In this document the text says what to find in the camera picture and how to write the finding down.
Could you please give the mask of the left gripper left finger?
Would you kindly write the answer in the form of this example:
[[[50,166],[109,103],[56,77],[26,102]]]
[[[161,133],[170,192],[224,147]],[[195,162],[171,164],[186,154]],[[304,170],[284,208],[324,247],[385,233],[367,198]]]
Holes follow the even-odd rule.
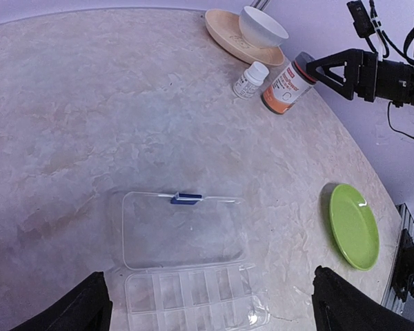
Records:
[[[15,330],[109,330],[111,300],[103,272],[93,272],[71,291]]]

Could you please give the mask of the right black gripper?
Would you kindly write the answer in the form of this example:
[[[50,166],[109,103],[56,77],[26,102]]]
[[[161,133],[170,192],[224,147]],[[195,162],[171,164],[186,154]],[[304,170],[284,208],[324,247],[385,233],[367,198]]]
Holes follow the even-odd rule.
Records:
[[[352,100],[356,92],[367,102],[374,102],[378,56],[373,52],[348,49],[316,59],[306,65],[306,72],[331,90]]]

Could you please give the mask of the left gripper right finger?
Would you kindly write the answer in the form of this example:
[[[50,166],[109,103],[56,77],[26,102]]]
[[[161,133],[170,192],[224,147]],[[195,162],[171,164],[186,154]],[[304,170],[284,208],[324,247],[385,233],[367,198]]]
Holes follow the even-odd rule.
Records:
[[[414,330],[414,322],[376,303],[330,268],[315,269],[313,286],[317,330]]]

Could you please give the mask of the orange pill bottle grey cap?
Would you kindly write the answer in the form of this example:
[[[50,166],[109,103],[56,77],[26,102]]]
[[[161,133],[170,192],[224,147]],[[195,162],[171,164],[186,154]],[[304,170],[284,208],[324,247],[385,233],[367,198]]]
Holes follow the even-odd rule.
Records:
[[[300,52],[265,89],[262,102],[271,112],[284,114],[317,83],[306,71],[314,60],[308,53]]]

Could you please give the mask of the clear plastic pill organizer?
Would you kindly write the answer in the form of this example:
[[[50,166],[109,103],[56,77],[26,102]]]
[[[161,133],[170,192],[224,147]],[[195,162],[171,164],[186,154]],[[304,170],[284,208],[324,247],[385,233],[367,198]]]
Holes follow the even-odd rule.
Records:
[[[245,201],[129,192],[121,202],[131,330],[256,330],[268,293],[248,260]]]

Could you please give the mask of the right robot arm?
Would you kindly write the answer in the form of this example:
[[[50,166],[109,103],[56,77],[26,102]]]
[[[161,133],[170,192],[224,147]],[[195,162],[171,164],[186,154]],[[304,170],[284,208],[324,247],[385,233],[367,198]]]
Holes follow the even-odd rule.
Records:
[[[411,42],[414,28],[406,38],[404,51]],[[348,100],[356,94],[368,102],[379,97],[397,107],[405,103],[414,106],[414,64],[380,61],[373,52],[351,48],[311,61],[306,72]]]

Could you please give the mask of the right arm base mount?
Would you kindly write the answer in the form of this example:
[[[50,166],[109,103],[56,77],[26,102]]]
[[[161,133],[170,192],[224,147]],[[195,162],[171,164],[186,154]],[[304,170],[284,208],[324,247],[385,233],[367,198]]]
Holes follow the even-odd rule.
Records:
[[[403,303],[408,294],[414,298],[414,242],[407,229],[400,236],[391,287]]]

